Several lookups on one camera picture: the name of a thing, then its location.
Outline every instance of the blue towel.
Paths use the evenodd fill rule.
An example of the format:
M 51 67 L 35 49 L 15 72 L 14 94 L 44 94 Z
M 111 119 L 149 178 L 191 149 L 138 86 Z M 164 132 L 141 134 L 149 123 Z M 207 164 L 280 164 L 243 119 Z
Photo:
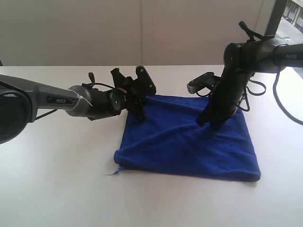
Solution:
M 253 182 L 257 157 L 241 110 L 218 131 L 196 124 L 208 98 L 150 96 L 147 120 L 128 114 L 114 161 L 120 169 Z

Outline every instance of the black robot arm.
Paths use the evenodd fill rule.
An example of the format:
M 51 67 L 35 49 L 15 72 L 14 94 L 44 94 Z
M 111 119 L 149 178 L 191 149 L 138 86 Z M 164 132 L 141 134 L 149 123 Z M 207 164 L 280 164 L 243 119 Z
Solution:
M 124 77 L 118 68 L 111 73 L 115 87 L 95 83 L 93 73 L 89 73 L 91 83 L 67 90 L 0 75 L 0 144 L 16 137 L 28 122 L 41 118 L 36 116 L 38 109 L 62 109 L 70 116 L 88 117 L 92 121 L 119 115 L 127 109 L 138 121 L 143 121 L 145 95 L 156 93 L 146 68 L 136 67 L 135 80 Z M 99 91 L 95 85 L 110 90 Z
M 238 108 L 249 111 L 246 85 L 255 72 L 277 73 L 278 79 L 279 72 L 286 66 L 303 68 L 303 44 L 287 45 L 283 39 L 262 36 L 249 30 L 244 22 L 240 22 L 239 25 L 250 39 L 246 43 L 231 43 L 226 47 L 221 78 L 208 72 L 187 84 L 191 94 L 205 87 L 211 90 L 209 103 L 197 119 L 200 126 L 210 122 L 213 129 L 219 129 L 226 120 L 235 115 Z M 275 99 L 283 112 L 289 116 L 290 113 L 280 105 L 275 93 L 275 85 L 276 82 Z M 247 103 L 247 109 L 240 107 L 243 100 Z

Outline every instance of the table surface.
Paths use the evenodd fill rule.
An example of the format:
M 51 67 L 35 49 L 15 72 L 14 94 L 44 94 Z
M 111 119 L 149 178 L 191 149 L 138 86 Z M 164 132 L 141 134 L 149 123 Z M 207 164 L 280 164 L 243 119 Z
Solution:
M 0 67 L 0 73 L 61 88 L 88 82 L 113 84 L 114 67 Z M 147 66 L 157 94 L 193 97 L 186 84 L 223 66 Z M 135 76 L 134 66 L 120 67 Z M 28 124 L 0 145 L 0 226 L 2 227 L 262 227 L 302 226 L 303 127 L 278 108 L 274 74 L 256 74 L 267 85 L 249 95 L 245 113 L 262 172 L 256 183 L 161 175 L 113 173 L 127 111 L 91 122 L 64 111 Z M 262 88 L 249 84 L 251 90 Z M 303 119 L 303 80 L 292 68 L 281 72 L 281 102 Z

